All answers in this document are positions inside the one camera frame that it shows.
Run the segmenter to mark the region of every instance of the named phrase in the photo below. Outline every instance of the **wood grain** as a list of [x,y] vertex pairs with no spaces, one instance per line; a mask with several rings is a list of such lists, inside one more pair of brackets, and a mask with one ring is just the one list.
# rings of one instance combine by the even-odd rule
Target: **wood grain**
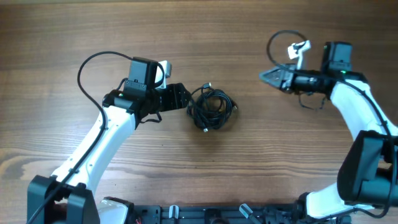
[[[354,45],[353,67],[370,81],[385,114],[398,123],[398,6],[394,1],[166,1],[0,6],[0,223],[23,223],[26,190],[50,175],[91,128],[98,111],[81,94],[76,73],[93,53],[114,50],[169,60],[171,83],[189,90],[211,82],[239,105],[228,125],[203,133],[184,110],[140,125],[100,182],[96,200],[212,205],[291,202],[336,180],[352,143],[339,112],[299,106],[258,80],[277,30],[311,41],[308,67],[323,43]],[[273,54],[286,62],[281,37]],[[129,62],[103,56],[82,82],[98,101],[127,76]],[[318,105],[322,96],[303,99]],[[396,223],[362,214],[355,223]]]

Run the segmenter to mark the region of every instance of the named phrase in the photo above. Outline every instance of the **cable connector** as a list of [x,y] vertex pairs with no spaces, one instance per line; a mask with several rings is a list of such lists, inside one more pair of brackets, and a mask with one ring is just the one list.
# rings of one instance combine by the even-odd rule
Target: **cable connector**
[[205,83],[205,84],[203,84],[203,88],[204,89],[207,89],[207,88],[210,88],[211,87],[211,83]]

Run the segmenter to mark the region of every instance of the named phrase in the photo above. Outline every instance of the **tangled black wire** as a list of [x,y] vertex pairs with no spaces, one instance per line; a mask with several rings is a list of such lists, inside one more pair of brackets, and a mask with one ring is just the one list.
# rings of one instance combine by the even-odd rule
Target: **tangled black wire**
[[[229,119],[232,111],[237,109],[236,103],[223,90],[214,89],[211,83],[206,83],[192,92],[201,92],[195,101],[191,97],[187,114],[193,119],[196,127],[207,132],[209,129],[220,129]],[[219,100],[218,107],[211,106],[213,100]]]

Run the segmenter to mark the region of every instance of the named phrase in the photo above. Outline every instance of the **wooden table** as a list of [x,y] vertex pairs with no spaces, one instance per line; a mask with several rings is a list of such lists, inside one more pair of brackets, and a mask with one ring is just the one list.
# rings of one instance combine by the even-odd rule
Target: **wooden table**
[[[98,111],[76,74],[93,53],[114,50],[169,60],[170,83],[206,82],[229,94],[239,112],[203,133],[184,110],[138,127],[108,166],[95,195],[136,204],[239,205],[292,202],[336,175],[351,143],[330,102],[299,106],[258,79],[272,68],[268,38],[296,29],[311,41],[308,68],[319,69],[323,43],[354,45],[353,68],[370,81],[385,114],[398,123],[398,11],[394,1],[166,1],[0,6],[0,223],[23,223],[26,192],[76,148]],[[294,37],[273,46],[280,62]],[[128,75],[120,57],[94,59],[83,86],[100,101]],[[305,97],[318,106],[322,96]],[[355,223],[396,223],[398,211]]]

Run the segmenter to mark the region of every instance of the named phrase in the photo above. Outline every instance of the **tabletop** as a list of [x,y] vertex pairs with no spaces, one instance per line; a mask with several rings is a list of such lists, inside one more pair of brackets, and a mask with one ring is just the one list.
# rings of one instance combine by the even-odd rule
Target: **tabletop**
[[[95,199],[137,205],[239,205],[293,202],[336,175],[353,139],[340,113],[302,108],[295,95],[259,81],[273,65],[268,38],[294,29],[312,42],[307,67],[319,69],[323,45],[353,45],[353,70],[398,123],[398,5],[394,1],[148,1],[0,6],[0,223],[26,220],[26,192],[49,176],[94,124],[95,106],[76,84],[80,64],[113,50],[168,60],[169,83],[193,91],[211,82],[238,104],[226,126],[204,133],[185,110],[141,124],[102,176]],[[299,39],[281,36],[274,57]],[[101,101],[128,76],[129,61],[104,55],[84,68],[82,84]],[[323,96],[303,96],[318,106]],[[396,223],[363,214],[354,223]]]

